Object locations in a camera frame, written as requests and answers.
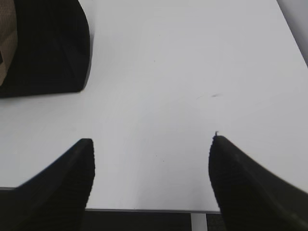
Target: table surface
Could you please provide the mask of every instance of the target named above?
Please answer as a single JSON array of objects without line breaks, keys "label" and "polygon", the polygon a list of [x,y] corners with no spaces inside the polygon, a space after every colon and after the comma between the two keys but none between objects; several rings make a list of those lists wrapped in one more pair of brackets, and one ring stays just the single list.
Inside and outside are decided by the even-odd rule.
[{"label": "table surface", "polygon": [[88,85],[0,100],[1,187],[92,138],[87,208],[218,211],[207,170],[218,131],[308,192],[308,69],[275,0],[81,5]]}]

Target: white wall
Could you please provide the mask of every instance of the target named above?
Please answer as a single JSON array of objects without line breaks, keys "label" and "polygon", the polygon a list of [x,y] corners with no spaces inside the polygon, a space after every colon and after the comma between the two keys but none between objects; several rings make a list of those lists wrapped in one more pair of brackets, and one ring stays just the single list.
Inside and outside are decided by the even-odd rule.
[{"label": "white wall", "polygon": [[308,65],[308,0],[277,0]]}]

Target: scratch mark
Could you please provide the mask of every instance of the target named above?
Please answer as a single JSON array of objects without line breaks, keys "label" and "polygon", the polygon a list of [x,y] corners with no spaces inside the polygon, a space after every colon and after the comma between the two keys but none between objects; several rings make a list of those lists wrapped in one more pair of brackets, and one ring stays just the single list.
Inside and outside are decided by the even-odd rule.
[{"label": "scratch mark", "polygon": [[200,98],[202,98],[202,97],[205,97],[204,95],[202,95],[202,96],[200,96],[200,97],[198,97],[196,100],[199,100]]},{"label": "scratch mark", "polygon": [[212,97],[218,97],[218,96],[222,96],[222,94],[215,94],[215,95],[212,95]]}]

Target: black mesh fabric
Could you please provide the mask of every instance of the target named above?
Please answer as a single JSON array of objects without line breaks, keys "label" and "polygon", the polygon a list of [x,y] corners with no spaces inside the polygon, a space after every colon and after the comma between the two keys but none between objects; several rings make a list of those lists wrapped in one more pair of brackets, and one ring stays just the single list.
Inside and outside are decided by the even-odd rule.
[{"label": "black mesh fabric", "polygon": [[90,33],[78,0],[15,0],[18,46],[0,98],[81,91]]},{"label": "black mesh fabric", "polygon": [[308,230],[308,195],[223,136],[213,139],[209,175],[228,231]]},{"label": "black mesh fabric", "polygon": [[82,139],[34,178],[1,196],[0,230],[77,231],[94,172],[93,142]]}]

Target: brown fabric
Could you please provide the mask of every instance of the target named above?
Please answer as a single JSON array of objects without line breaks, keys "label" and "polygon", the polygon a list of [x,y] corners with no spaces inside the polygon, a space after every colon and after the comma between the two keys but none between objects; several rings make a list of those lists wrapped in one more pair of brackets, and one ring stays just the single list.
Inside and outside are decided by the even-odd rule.
[{"label": "brown fabric", "polygon": [[0,86],[17,48],[17,22],[13,0],[0,0]]}]

